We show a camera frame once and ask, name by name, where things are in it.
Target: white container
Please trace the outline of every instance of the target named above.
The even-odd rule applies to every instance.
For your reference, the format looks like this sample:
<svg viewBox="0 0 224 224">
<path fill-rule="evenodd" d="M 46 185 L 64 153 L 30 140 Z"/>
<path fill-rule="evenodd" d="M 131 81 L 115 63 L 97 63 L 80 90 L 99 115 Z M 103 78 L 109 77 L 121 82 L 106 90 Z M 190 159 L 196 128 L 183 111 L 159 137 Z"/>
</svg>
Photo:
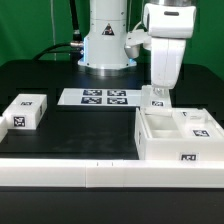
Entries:
<svg viewBox="0 0 224 224">
<path fill-rule="evenodd" d="M 4 117 L 0 117 L 0 142 L 6 136 L 8 132 L 7 123 Z"/>
<path fill-rule="evenodd" d="M 47 96 L 19 94 L 4 111 L 8 129 L 36 129 L 47 109 Z"/>
<path fill-rule="evenodd" d="M 223 161 L 224 131 L 205 110 L 137 109 L 135 141 L 140 160 Z"/>
</svg>

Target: label on box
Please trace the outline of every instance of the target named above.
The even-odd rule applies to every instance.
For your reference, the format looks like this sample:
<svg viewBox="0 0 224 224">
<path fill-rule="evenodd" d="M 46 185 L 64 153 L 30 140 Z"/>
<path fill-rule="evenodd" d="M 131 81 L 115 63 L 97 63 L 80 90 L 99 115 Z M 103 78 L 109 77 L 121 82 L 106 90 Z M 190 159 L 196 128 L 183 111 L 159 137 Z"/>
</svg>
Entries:
<svg viewBox="0 0 224 224">
<path fill-rule="evenodd" d="M 152 101 L 152 106 L 155 106 L 155 107 L 164 107 L 164 102 L 163 101 L 155 101 L 155 100 L 153 100 Z"/>
<path fill-rule="evenodd" d="M 24 116 L 14 116 L 13 117 L 14 127 L 26 127 L 26 118 Z"/>
<path fill-rule="evenodd" d="M 83 97 L 82 104 L 102 104 L 102 98 L 100 97 Z"/>
<path fill-rule="evenodd" d="M 180 160 L 181 161 L 197 161 L 198 153 L 181 153 Z"/>
<path fill-rule="evenodd" d="M 107 96 L 126 96 L 125 90 L 108 90 Z"/>
<path fill-rule="evenodd" d="M 33 102 L 22 102 L 21 105 L 22 106 L 31 106 L 33 104 Z"/>
<path fill-rule="evenodd" d="M 92 90 L 92 89 L 85 89 L 83 91 L 84 96 L 102 96 L 102 90 Z"/>
<path fill-rule="evenodd" d="M 206 130 L 193 130 L 196 137 L 210 137 Z"/>
</svg>

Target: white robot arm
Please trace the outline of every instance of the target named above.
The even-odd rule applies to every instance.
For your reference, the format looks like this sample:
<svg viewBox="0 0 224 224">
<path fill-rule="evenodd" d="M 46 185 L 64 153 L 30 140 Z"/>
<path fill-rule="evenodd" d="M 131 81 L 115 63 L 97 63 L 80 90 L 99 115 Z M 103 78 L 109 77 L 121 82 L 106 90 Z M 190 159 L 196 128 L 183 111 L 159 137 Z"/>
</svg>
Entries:
<svg viewBox="0 0 224 224">
<path fill-rule="evenodd" d="M 147 29 L 128 33 L 126 53 L 138 57 L 140 44 L 151 50 L 151 84 L 154 88 L 173 89 L 180 72 L 186 39 L 192 37 L 195 6 L 185 6 L 181 0 L 151 0 L 144 7 L 143 23 Z"/>
</svg>

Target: black table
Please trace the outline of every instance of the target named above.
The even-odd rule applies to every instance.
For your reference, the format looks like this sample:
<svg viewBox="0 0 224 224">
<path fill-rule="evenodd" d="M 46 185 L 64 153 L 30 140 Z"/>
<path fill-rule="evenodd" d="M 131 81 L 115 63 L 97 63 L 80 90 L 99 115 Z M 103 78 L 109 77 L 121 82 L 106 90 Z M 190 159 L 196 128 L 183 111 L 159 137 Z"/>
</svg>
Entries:
<svg viewBox="0 0 224 224">
<path fill-rule="evenodd" d="M 96 77 L 70 62 L 11 61 L 0 68 L 0 113 L 19 93 L 47 94 L 36 131 L 10 130 L 0 158 L 138 159 L 135 108 L 58 106 L 63 88 L 141 89 L 148 65 Z M 183 65 L 174 107 L 206 108 L 224 127 L 224 82 Z M 223 189 L 0 188 L 1 223 L 223 223 Z"/>
</svg>

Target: open white box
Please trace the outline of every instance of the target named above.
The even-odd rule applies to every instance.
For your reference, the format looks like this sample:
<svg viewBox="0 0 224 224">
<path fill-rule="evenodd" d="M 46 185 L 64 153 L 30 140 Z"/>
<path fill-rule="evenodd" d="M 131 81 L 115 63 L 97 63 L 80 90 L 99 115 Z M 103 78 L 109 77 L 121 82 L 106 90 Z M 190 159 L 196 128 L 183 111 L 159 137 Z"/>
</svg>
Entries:
<svg viewBox="0 0 224 224">
<path fill-rule="evenodd" d="M 140 160 L 224 161 L 224 131 L 205 109 L 145 105 L 136 110 Z"/>
</svg>

